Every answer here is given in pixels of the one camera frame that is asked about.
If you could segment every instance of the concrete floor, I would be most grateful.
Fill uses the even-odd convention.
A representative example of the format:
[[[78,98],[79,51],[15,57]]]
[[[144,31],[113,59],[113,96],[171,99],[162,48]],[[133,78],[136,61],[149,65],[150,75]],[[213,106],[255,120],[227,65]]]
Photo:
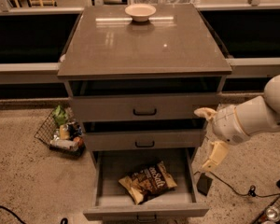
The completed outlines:
[[[224,102],[243,100],[228,97]],[[0,205],[14,211],[27,224],[57,224],[63,217],[68,218],[69,224],[96,224],[98,222],[88,222],[82,214],[91,207],[95,170],[90,153],[86,151],[81,157],[73,158],[49,150],[34,138],[59,102],[0,101]],[[207,137],[214,138],[209,129]],[[210,152],[205,141],[195,157],[194,172]],[[280,133],[259,134],[244,144],[231,147],[228,157],[214,173],[241,193],[247,193],[251,185],[257,187],[258,195],[279,192],[275,183],[280,179]],[[210,207],[206,216],[179,218],[177,223],[251,223],[273,199],[239,197],[214,178],[208,196],[198,196],[199,202]],[[2,223],[19,222],[0,210]]]

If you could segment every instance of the white bowl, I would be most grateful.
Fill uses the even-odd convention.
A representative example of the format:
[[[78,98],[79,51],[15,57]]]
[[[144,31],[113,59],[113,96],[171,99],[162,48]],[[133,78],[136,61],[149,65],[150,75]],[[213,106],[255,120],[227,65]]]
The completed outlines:
[[[150,4],[132,4],[125,8],[125,13],[134,21],[147,21],[156,12],[156,8]]]

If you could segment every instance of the white robot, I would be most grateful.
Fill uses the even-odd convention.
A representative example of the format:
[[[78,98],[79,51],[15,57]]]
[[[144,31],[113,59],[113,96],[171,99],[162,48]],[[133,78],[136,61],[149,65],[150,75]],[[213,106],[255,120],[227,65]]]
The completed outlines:
[[[213,142],[213,152],[203,170],[214,170],[226,157],[228,144],[238,145],[251,136],[264,132],[280,132],[280,76],[272,78],[258,96],[239,105],[229,105],[216,110],[203,107],[194,113],[206,118],[220,141]]]

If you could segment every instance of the brown snack bag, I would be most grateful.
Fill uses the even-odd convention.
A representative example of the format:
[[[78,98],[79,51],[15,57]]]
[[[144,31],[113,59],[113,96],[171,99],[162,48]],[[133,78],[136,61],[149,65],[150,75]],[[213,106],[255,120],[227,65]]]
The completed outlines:
[[[135,204],[146,202],[168,189],[177,187],[172,176],[167,173],[163,161],[126,175],[119,182],[129,191]]]

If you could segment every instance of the drawer handle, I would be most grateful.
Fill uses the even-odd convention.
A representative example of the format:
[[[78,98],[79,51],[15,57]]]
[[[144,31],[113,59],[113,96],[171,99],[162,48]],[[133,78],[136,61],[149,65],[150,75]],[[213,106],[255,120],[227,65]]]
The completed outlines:
[[[157,221],[157,215],[155,215],[154,217],[153,217],[153,219],[139,219],[139,216],[137,216],[137,221],[139,222],[139,223],[149,223],[149,222],[155,222],[155,221]]]
[[[155,146],[155,141],[151,142],[151,145],[140,145],[137,141],[134,142],[136,147],[154,147]]]
[[[152,112],[141,112],[133,109],[133,114],[135,116],[155,116],[157,114],[157,109],[155,108]]]

